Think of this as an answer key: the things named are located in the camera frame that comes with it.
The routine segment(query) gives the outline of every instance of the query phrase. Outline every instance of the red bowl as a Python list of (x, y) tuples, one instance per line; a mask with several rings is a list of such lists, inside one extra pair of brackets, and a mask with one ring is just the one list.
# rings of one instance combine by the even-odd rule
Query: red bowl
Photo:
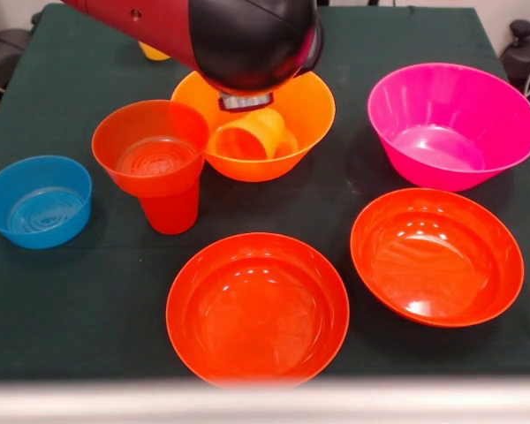
[(438, 190), (399, 190), (370, 203), (353, 225), (351, 249), (382, 303), (436, 327), (496, 318), (524, 280), (509, 230), (477, 203)]
[(344, 283), (311, 246), (269, 233), (222, 239), (178, 273), (167, 330), (180, 359), (216, 385), (305, 382), (336, 356)]

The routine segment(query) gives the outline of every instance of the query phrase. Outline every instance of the dark green cloth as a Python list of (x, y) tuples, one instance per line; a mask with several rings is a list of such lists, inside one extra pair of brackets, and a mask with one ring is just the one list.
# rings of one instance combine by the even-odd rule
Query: dark green cloth
[(0, 108), (0, 169), (32, 155), (70, 156), (92, 174), (94, 212), (85, 231), (57, 249), (27, 251), (0, 236), (0, 379), (191, 375), (165, 329), (171, 282), (204, 246), (245, 231), (301, 239), (341, 273), (351, 325), (322, 376), (530, 372), (530, 159), (464, 193), (508, 225), (526, 260), (524, 290), (498, 319), (468, 329), (409, 322), (370, 294), (349, 252), (360, 210), (409, 186), (368, 122), (370, 89), (417, 62), (503, 75), (475, 11), (334, 7), (323, 8), (322, 18), (326, 47), (317, 72), (337, 102), (329, 135), (269, 183), (238, 183), (206, 166), (198, 223), (164, 237), (96, 164), (90, 140), (113, 110), (169, 98), (189, 71), (149, 62), (133, 40), (63, 5), (47, 8)]

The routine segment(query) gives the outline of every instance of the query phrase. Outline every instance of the red cup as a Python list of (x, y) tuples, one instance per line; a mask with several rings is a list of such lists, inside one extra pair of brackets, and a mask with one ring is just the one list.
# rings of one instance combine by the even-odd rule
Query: red cup
[(96, 161), (124, 192), (139, 199), (162, 234), (189, 230), (198, 217), (208, 125), (179, 102), (149, 100), (106, 117), (92, 140)]

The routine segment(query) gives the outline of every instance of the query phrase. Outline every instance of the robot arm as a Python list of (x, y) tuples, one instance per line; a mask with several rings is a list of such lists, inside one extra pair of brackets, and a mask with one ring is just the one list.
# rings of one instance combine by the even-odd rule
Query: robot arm
[(322, 53), (315, 0), (63, 1), (197, 70), (227, 110), (268, 104)]

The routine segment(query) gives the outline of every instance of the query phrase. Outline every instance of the wall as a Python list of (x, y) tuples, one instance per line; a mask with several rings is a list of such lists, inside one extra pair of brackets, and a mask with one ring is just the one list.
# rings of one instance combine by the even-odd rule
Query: wall
[(0, 0), (0, 30), (5, 28), (29, 29), (32, 25), (32, 15), (40, 11), (47, 3), (60, 2), (59, 0)]
[[(363, 0), (331, 0), (334, 5), (365, 3)], [(392, 0), (381, 0), (380, 5), (392, 5)], [(397, 6), (454, 6), (474, 7), (493, 43), (501, 53), (511, 42), (509, 24), (514, 19), (530, 20), (530, 0), (396, 0)]]
[[(59, 0), (0, 0), (0, 29), (31, 26), (31, 16), (47, 3)], [(330, 0), (331, 4), (366, 4), (367, 0)], [(397, 5), (474, 7), (497, 52), (511, 41), (512, 20), (530, 19), (530, 0), (396, 0)], [(392, 5), (392, 0), (381, 0)]]

